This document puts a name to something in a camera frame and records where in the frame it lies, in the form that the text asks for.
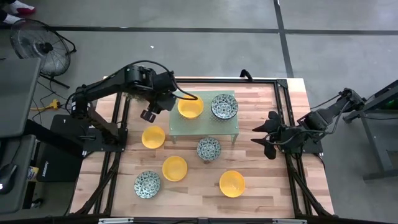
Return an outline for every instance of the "yellow cable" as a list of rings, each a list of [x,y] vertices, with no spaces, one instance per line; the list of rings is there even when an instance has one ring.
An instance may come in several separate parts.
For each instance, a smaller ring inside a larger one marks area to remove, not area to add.
[[[46,110],[46,109],[49,109],[49,108],[53,108],[53,109],[57,110],[57,109],[59,109],[59,104],[60,104],[60,102],[57,99],[54,99],[46,107],[43,107],[43,108],[31,108],[30,110],[32,110],[32,111],[43,111],[43,110]]]

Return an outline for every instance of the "ceramic bowl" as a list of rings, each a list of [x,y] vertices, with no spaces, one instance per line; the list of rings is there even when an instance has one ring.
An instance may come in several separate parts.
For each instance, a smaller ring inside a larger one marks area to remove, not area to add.
[[[221,145],[215,138],[203,138],[198,143],[197,153],[204,161],[213,161],[221,154]]]
[[[182,180],[188,171],[187,162],[180,156],[170,156],[162,166],[163,176],[169,181]]]
[[[211,112],[220,119],[231,119],[238,113],[238,102],[233,95],[220,94],[211,102]]]
[[[160,189],[160,177],[153,171],[144,171],[134,183],[134,191],[140,198],[151,198]]]
[[[244,178],[238,171],[229,170],[220,177],[220,189],[227,197],[240,196],[244,188]]]
[[[192,98],[191,96],[184,95],[184,98]],[[177,109],[180,114],[188,119],[195,119],[203,112],[203,100],[196,96],[197,100],[179,100]]]
[[[166,134],[159,126],[151,126],[144,130],[141,136],[143,145],[149,149],[156,149],[163,145]]]

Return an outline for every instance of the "blue and white bowl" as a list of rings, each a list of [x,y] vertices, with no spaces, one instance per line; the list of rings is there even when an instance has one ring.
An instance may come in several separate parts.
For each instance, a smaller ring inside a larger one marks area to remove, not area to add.
[[[233,95],[220,94],[211,102],[211,112],[220,119],[231,119],[238,113],[238,102]]]
[[[134,191],[140,198],[151,198],[160,189],[160,177],[153,171],[144,171],[138,175],[134,183]]]
[[[221,144],[215,138],[203,138],[198,143],[197,153],[204,161],[213,161],[221,154]]]

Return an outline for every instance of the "person's shoe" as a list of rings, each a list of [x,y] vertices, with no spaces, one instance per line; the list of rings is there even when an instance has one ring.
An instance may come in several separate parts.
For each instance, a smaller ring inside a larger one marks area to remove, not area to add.
[[[22,3],[18,0],[10,4],[10,10],[13,14],[21,15],[33,14],[36,11],[35,7]]]
[[[17,22],[20,19],[21,19],[20,17],[16,17],[13,15],[7,14],[7,17],[3,22],[5,22],[6,24],[14,24],[15,22]]]

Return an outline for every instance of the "wooden tabletop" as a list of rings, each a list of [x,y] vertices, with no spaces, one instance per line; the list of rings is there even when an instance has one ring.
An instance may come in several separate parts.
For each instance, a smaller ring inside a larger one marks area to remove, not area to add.
[[[288,79],[290,98],[295,119],[310,111],[304,81]],[[267,119],[269,111],[276,110],[274,88],[269,84],[211,84],[180,83],[185,91],[234,90],[239,103],[239,136],[231,145],[230,136],[215,136],[221,145],[219,158],[204,162],[197,156],[199,136],[179,137],[176,144],[166,137],[158,149],[147,149],[141,143],[143,130],[152,125],[169,133],[169,112],[163,111],[153,124],[139,117],[147,102],[131,102],[128,117],[129,137],[122,154],[118,181],[114,193],[112,216],[129,217],[229,217],[229,218],[291,218],[294,216],[289,180],[283,154],[269,160],[264,148],[250,141],[262,138],[255,128]],[[111,120],[116,95],[98,100],[97,112]],[[77,211],[88,200],[98,185],[104,153],[95,152],[83,161],[76,186],[71,212]],[[162,164],[169,156],[181,156],[188,164],[187,176],[179,182],[170,182],[162,175]],[[303,155],[308,188],[327,211],[333,213],[325,171],[319,158]],[[141,199],[134,192],[136,177],[145,170],[159,174],[162,186],[151,199]],[[236,170],[246,181],[246,190],[238,198],[224,196],[218,186],[223,172]],[[298,189],[300,208],[304,210],[302,193]]]

